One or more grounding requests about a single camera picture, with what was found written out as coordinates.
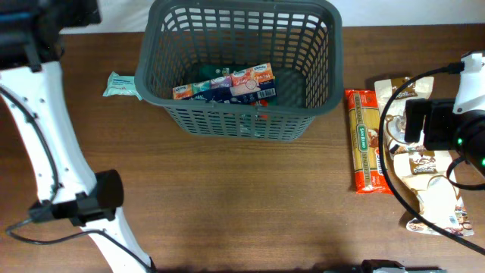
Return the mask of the Pantree pouch white contents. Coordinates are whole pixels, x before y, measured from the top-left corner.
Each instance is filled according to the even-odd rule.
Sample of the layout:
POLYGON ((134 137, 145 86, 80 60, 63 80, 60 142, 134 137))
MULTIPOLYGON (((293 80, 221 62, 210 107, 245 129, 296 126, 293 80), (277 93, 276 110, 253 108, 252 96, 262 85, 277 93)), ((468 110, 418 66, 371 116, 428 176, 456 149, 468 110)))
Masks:
POLYGON ((472 236, 459 188, 451 185, 446 171, 452 163, 447 151, 421 151, 393 156, 396 176, 416 195, 419 215, 460 237, 472 236))

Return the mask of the colourful Kleenex tissue multipack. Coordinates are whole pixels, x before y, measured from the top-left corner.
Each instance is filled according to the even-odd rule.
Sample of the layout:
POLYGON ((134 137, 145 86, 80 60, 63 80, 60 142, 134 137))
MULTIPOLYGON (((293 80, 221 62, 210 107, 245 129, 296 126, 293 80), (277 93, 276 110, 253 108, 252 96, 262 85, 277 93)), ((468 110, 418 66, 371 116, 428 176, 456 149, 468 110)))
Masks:
POLYGON ((230 67, 209 68, 202 82, 172 89, 175 100, 197 100, 237 105, 254 105, 277 97, 275 76, 270 63, 232 70, 230 67))

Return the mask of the light blue tissue pack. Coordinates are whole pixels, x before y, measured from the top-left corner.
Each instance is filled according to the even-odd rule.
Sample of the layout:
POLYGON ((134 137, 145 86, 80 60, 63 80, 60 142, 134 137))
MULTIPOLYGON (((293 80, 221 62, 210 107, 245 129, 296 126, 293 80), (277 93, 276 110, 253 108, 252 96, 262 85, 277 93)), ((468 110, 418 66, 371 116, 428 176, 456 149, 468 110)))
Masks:
POLYGON ((139 101, 142 101, 141 95, 136 90, 134 80, 134 76, 121 76, 116 72, 112 72, 108 78, 103 96, 135 96, 139 101))

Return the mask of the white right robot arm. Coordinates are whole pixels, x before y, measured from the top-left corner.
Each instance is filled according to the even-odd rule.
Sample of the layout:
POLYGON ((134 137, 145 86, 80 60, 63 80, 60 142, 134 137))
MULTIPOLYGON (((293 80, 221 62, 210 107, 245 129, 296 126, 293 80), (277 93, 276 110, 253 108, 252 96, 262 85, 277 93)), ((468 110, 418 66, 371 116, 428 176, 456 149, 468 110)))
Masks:
POLYGON ((462 56, 454 99, 411 99, 405 104, 405 141, 429 151, 455 150, 484 173, 484 52, 462 56))

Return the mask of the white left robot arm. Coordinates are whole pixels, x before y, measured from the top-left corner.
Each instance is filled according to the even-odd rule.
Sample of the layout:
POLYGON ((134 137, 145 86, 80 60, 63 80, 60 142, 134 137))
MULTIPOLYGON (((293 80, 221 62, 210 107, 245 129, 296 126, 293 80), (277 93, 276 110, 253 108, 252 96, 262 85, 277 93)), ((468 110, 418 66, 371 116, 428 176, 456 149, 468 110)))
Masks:
POLYGON ((93 0, 1 3, 1 98, 36 175, 27 222, 67 219, 92 238, 112 271, 154 272, 125 219, 119 173, 89 167, 64 99, 60 32, 100 22, 93 0))

